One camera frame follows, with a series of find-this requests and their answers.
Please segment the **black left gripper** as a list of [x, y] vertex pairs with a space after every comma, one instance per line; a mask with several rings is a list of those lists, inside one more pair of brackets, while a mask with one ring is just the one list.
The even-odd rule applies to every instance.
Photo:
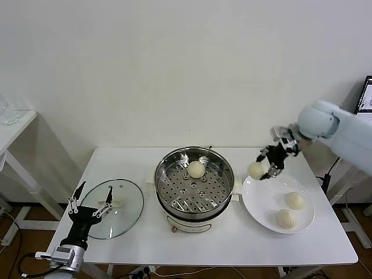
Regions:
[[109, 186], [106, 199], [99, 203], [98, 209], [80, 206], [79, 199], [83, 192], [86, 181], [78, 186], [71, 197], [67, 199], [69, 217], [73, 222], [67, 237], [61, 240], [60, 245], [74, 245], [87, 248], [88, 235], [92, 226], [101, 222], [101, 217], [112, 210], [113, 187]]

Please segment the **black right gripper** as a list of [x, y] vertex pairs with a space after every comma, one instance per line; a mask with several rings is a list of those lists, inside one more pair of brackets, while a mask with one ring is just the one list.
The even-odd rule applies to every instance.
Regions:
[[268, 171], [266, 171], [259, 180], [267, 180], [272, 177], [278, 177], [281, 174], [281, 170], [284, 169], [284, 160], [287, 158], [287, 152], [283, 148], [282, 144], [268, 145], [260, 150], [259, 156], [256, 158], [256, 162], [261, 162], [265, 158], [270, 163]]

